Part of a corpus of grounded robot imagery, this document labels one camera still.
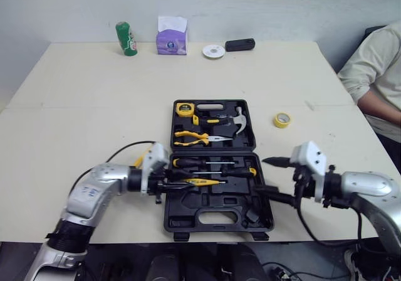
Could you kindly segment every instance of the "purple tissue box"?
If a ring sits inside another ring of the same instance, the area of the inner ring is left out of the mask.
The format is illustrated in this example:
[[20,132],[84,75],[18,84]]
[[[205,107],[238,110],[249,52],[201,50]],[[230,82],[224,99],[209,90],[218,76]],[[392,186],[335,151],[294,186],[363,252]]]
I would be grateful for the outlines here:
[[186,55],[187,54],[187,30],[163,30],[156,36],[158,54]]

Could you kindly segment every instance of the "black remote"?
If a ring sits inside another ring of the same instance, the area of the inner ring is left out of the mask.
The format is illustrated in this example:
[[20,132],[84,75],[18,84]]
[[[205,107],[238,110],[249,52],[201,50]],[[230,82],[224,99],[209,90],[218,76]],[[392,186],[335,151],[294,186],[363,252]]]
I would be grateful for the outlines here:
[[255,40],[246,38],[244,40],[226,41],[225,48],[227,52],[252,50],[255,48]]

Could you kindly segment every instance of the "white table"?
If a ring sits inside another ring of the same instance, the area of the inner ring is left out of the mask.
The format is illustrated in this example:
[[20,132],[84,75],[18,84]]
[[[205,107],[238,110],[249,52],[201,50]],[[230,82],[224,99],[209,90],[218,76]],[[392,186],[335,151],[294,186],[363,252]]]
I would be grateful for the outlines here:
[[[289,156],[314,140],[329,163],[343,171],[384,172],[401,177],[363,115],[312,42],[259,43],[252,51],[207,60],[205,43],[187,56],[157,55],[151,43],[138,55],[116,43],[52,44],[0,114],[0,241],[41,242],[60,217],[76,177],[121,146],[155,140],[169,146],[173,101],[179,98],[247,100],[260,158]],[[278,129],[280,111],[293,121]],[[115,162],[132,164],[144,147]],[[269,184],[293,193],[292,169],[263,164]],[[310,240],[296,211],[271,202],[271,241]],[[352,210],[323,209],[303,201],[303,213],[322,240],[355,238]],[[164,206],[137,193],[117,196],[93,243],[172,241],[163,228]],[[375,236],[364,221],[363,235]],[[235,233],[193,233],[190,241],[244,241]]]

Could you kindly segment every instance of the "white wall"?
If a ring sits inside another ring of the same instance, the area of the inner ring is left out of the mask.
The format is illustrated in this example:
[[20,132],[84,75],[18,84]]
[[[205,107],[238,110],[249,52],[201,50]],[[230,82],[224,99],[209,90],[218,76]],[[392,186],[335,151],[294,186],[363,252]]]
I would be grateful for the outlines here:
[[188,18],[192,41],[317,41],[337,70],[366,27],[400,19],[401,1],[0,0],[0,99],[18,88],[48,42],[116,41],[121,20],[138,41],[153,41],[158,15]]

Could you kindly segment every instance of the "green can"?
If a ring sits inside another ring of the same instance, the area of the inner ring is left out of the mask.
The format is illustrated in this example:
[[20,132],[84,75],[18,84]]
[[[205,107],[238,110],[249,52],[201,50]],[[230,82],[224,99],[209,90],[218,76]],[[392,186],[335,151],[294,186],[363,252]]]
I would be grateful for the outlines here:
[[127,22],[119,22],[115,25],[118,40],[120,41],[121,49],[127,56],[133,56],[138,53],[137,44],[133,38],[133,33],[130,25]]

